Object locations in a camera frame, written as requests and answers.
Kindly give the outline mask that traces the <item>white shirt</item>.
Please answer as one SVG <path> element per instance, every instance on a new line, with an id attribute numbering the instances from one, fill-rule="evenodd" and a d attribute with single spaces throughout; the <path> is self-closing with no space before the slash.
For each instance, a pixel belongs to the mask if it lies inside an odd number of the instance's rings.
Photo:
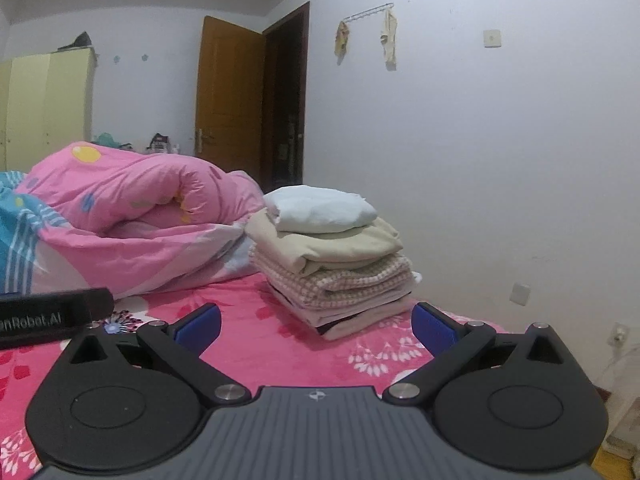
<path id="1" fill-rule="evenodd" d="M 264 197 L 278 232 L 333 234 L 368 226 L 378 212 L 362 196 L 334 188 L 290 185 Z"/>

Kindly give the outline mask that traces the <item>pink floral bed sheet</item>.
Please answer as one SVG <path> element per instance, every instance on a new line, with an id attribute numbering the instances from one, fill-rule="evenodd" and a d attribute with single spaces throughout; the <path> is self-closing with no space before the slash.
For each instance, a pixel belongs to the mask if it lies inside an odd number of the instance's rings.
<path id="1" fill-rule="evenodd" d="M 154 320 L 175 322 L 209 302 L 220 307 L 222 325 L 202 358 L 250 389 L 372 386 L 383 391 L 432 358 L 413 336 L 408 314 L 326 341 L 293 318 L 259 274 L 186 292 L 126 298 L 102 326 L 109 334 L 132 333 Z M 65 346 L 60 341 L 1 353 L 2 478 L 28 479 L 40 467 L 24 428 L 25 411 Z"/>

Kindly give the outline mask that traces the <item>pink patterned quilt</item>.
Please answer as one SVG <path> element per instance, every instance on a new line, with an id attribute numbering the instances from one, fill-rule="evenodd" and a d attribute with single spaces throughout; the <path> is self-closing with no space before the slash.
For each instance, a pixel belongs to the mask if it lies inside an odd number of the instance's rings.
<path id="1" fill-rule="evenodd" d="M 87 142 L 1 175 L 1 290 L 107 288 L 117 298 L 252 273 L 244 228 L 258 184 L 179 154 Z"/>

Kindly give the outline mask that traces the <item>folded pale pink garment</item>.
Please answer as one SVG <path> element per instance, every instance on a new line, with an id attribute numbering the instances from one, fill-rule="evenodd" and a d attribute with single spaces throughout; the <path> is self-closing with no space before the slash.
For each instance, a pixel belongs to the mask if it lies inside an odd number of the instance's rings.
<path id="1" fill-rule="evenodd" d="M 270 292 L 282 306 L 311 330 L 328 341 L 334 341 L 360 332 L 378 322 L 408 312 L 414 305 L 411 293 L 422 282 L 419 272 L 412 272 L 412 279 L 388 292 L 360 301 L 351 307 L 313 311 L 288 299 L 272 285 Z"/>

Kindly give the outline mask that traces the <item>folded checkered pink garment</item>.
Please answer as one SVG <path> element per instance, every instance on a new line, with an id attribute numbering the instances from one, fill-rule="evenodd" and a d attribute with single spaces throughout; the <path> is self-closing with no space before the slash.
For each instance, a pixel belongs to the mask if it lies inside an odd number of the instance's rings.
<path id="1" fill-rule="evenodd" d="M 309 275 L 286 270 L 256 247 L 250 250 L 250 261 L 277 292 L 309 310 L 351 307 L 414 283 L 410 260 L 398 254 L 358 269 L 318 270 Z"/>

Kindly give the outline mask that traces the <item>folded beige garment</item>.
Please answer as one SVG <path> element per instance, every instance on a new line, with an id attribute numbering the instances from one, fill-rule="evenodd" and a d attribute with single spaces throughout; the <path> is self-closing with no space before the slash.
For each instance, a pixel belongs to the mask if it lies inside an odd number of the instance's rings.
<path id="1" fill-rule="evenodd" d="M 252 215 L 245 232 L 258 252 L 298 275 L 363 268 L 404 248 L 399 233 L 381 218 L 343 233 L 280 233 L 263 209 Z"/>

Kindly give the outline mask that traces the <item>yellow wardrobe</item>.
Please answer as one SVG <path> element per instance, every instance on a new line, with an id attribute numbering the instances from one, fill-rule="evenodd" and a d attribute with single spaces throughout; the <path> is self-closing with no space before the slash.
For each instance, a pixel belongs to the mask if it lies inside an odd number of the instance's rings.
<path id="1" fill-rule="evenodd" d="M 91 139 L 92 47 L 1 63 L 1 169 L 27 172 L 64 146 Z"/>

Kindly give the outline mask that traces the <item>black bag on wardrobe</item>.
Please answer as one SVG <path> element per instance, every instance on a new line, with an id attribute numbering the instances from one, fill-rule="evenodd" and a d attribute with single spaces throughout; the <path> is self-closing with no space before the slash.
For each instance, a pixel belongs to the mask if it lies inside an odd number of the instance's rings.
<path id="1" fill-rule="evenodd" d="M 75 40 L 71 44 L 66 44 L 65 46 L 58 47 L 56 50 L 58 52 L 75 50 L 75 49 L 85 49 L 92 47 L 92 40 L 89 36 L 88 32 L 82 32 L 78 35 Z"/>

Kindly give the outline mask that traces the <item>brown wooden door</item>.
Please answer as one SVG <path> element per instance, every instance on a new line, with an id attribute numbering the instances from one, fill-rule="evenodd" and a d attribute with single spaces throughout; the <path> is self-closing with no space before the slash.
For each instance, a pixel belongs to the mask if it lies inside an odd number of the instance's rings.
<path id="1" fill-rule="evenodd" d="M 263 32 L 204 18 L 194 153 L 270 192 L 303 182 L 310 4 Z"/>

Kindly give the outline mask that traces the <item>right hanging beige cloth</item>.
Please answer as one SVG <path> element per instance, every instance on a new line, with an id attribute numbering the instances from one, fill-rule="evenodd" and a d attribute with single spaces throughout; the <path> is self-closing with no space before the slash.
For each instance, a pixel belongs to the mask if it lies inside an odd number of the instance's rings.
<path id="1" fill-rule="evenodd" d="M 387 67 L 395 67 L 397 64 L 396 35 L 397 18 L 393 14 L 392 9 L 386 9 L 384 12 L 380 40 L 383 48 L 384 62 Z"/>

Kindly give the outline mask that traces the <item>hanging beige cloth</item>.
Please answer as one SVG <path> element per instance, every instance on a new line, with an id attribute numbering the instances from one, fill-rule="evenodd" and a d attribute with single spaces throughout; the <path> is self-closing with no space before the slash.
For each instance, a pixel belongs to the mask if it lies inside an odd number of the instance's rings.
<path id="1" fill-rule="evenodd" d="M 384 12 L 380 40 L 383 48 L 384 62 L 387 67 L 395 67 L 397 64 L 396 35 L 397 18 L 393 14 L 392 9 L 386 9 Z"/>
<path id="2" fill-rule="evenodd" d="M 349 40 L 349 27 L 344 21 L 340 21 L 337 25 L 335 41 L 334 41 L 334 55 L 341 60 L 344 58 L 347 52 Z"/>

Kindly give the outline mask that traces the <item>left hanging beige cloth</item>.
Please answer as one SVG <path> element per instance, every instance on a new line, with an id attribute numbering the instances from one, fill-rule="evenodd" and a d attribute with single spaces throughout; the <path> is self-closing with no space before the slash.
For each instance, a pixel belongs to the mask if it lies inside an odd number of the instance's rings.
<path id="1" fill-rule="evenodd" d="M 340 21 L 337 25 L 335 41 L 334 41 L 334 55 L 341 60 L 344 58 L 347 52 L 349 40 L 349 27 L 344 21 Z"/>

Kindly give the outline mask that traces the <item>white wall socket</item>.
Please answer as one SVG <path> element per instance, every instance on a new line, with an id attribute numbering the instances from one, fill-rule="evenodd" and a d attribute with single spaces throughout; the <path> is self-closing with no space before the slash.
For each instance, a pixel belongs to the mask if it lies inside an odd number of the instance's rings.
<path id="1" fill-rule="evenodd" d="M 532 290 L 529 286 L 521 283 L 515 283 L 512 287 L 509 300 L 514 304 L 525 307 L 528 303 L 531 291 Z"/>

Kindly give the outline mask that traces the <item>white wall switch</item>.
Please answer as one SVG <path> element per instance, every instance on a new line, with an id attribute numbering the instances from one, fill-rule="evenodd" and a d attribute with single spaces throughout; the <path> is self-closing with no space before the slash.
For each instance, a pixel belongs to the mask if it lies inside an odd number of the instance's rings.
<path id="1" fill-rule="evenodd" d="M 487 49 L 500 48 L 502 36 L 499 29 L 486 29 L 483 32 L 484 47 Z"/>

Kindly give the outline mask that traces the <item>wall hook rack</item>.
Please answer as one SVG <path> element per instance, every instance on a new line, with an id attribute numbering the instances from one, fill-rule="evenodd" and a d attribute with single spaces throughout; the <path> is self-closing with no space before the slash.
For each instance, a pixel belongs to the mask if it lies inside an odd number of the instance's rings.
<path id="1" fill-rule="evenodd" d="M 350 14 L 349 16 L 345 16 L 344 18 L 342 18 L 342 22 L 347 24 L 353 21 L 361 20 L 362 18 L 367 18 L 370 15 L 393 9 L 394 5 L 395 3 L 393 2 L 386 2 L 386 3 L 380 4 L 379 6 L 371 6 L 366 10 L 362 10 L 357 13 Z"/>

